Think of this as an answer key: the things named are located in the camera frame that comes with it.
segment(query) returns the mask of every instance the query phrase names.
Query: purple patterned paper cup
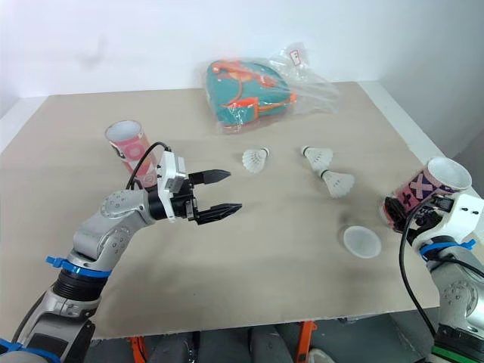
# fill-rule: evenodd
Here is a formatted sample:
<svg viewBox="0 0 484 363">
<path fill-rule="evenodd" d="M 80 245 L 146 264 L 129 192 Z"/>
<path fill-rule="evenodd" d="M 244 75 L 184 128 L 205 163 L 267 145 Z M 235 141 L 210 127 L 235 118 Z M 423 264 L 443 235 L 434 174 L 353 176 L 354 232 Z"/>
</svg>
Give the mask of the purple patterned paper cup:
<svg viewBox="0 0 484 363">
<path fill-rule="evenodd" d="M 434 194 L 453 194 L 472 185 L 469 172 L 447 157 L 434 157 L 409 182 L 393 191 L 405 211 L 428 201 Z"/>
</svg>

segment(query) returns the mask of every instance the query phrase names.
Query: plastic bag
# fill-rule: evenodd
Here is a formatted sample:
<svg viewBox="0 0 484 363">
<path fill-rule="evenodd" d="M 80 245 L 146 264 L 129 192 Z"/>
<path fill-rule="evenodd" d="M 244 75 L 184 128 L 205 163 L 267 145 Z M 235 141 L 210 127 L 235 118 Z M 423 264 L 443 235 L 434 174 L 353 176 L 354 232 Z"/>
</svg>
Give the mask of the plastic bag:
<svg viewBox="0 0 484 363">
<path fill-rule="evenodd" d="M 337 88 L 308 66 L 300 43 L 271 58 L 216 60 L 206 70 L 208 102 L 224 133 L 264 126 L 286 115 L 336 112 Z"/>
</svg>

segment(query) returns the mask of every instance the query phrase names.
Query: shuttlecock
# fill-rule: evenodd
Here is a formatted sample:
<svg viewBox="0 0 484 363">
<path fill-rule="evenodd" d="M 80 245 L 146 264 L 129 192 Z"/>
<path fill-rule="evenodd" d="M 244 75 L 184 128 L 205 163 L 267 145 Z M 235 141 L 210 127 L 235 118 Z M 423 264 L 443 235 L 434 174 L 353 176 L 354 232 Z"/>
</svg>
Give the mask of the shuttlecock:
<svg viewBox="0 0 484 363">
<path fill-rule="evenodd" d="M 355 177 L 351 174 L 341 174 L 326 169 L 318 172 L 318 175 L 326 183 L 327 189 L 333 198 L 347 195 L 355 184 Z"/>
<path fill-rule="evenodd" d="M 250 172 L 260 172 L 264 169 L 265 159 L 268 156 L 269 149 L 267 147 L 245 150 L 244 155 L 242 155 L 242 164 Z"/>
<path fill-rule="evenodd" d="M 333 151 L 326 147 L 303 146 L 301 147 L 301 154 L 309 160 L 315 172 L 326 170 L 333 159 Z"/>
</svg>

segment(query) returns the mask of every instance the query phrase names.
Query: pink and white paper cup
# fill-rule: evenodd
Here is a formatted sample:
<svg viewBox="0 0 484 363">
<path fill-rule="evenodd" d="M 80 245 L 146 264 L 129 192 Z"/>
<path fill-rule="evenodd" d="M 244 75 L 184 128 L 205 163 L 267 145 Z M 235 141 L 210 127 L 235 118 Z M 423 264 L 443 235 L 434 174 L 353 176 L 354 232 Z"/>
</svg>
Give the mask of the pink and white paper cup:
<svg viewBox="0 0 484 363">
<path fill-rule="evenodd" d="M 105 136 L 130 174 L 150 147 L 143 128 L 132 120 L 114 123 L 106 129 Z M 151 152 L 136 174 L 136 179 L 140 181 L 143 188 L 157 183 L 156 167 L 157 158 Z"/>
<path fill-rule="evenodd" d="M 434 157 L 410 181 L 393 191 L 393 196 L 409 213 L 434 194 L 453 194 L 472 185 L 469 172 L 447 157 Z"/>
</svg>

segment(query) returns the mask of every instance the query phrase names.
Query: beige table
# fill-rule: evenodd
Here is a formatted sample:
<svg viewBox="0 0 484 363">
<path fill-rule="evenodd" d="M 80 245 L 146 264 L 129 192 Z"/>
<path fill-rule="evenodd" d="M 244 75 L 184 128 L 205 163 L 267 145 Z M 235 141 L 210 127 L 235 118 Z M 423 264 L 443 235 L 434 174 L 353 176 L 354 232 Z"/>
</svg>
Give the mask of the beige table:
<svg viewBox="0 0 484 363">
<path fill-rule="evenodd" d="M 206 330 L 413 309 L 398 269 L 399 236 L 377 213 L 383 196 L 421 166 L 355 83 L 339 84 L 340 112 L 313 114 L 243 135 L 215 133 L 201 90 L 50 97 L 1 155 L 2 294 L 0 336 L 10 337 L 58 271 L 79 224 L 128 178 L 104 140 L 120 119 L 142 123 L 169 143 L 189 171 L 227 169 L 232 177 L 196 190 L 202 208 L 244 205 L 210 225 L 159 222 L 138 232 L 119 261 L 95 316 L 97 337 Z M 334 171 L 356 177 L 333 200 L 298 153 L 334 150 Z M 271 149 L 266 169 L 249 174 L 241 153 Z M 338 239 L 347 225 L 382 238 L 375 259 L 355 258 Z M 476 251 L 482 257 L 482 248 Z M 422 306 L 436 306 L 424 264 L 406 254 Z"/>
</svg>

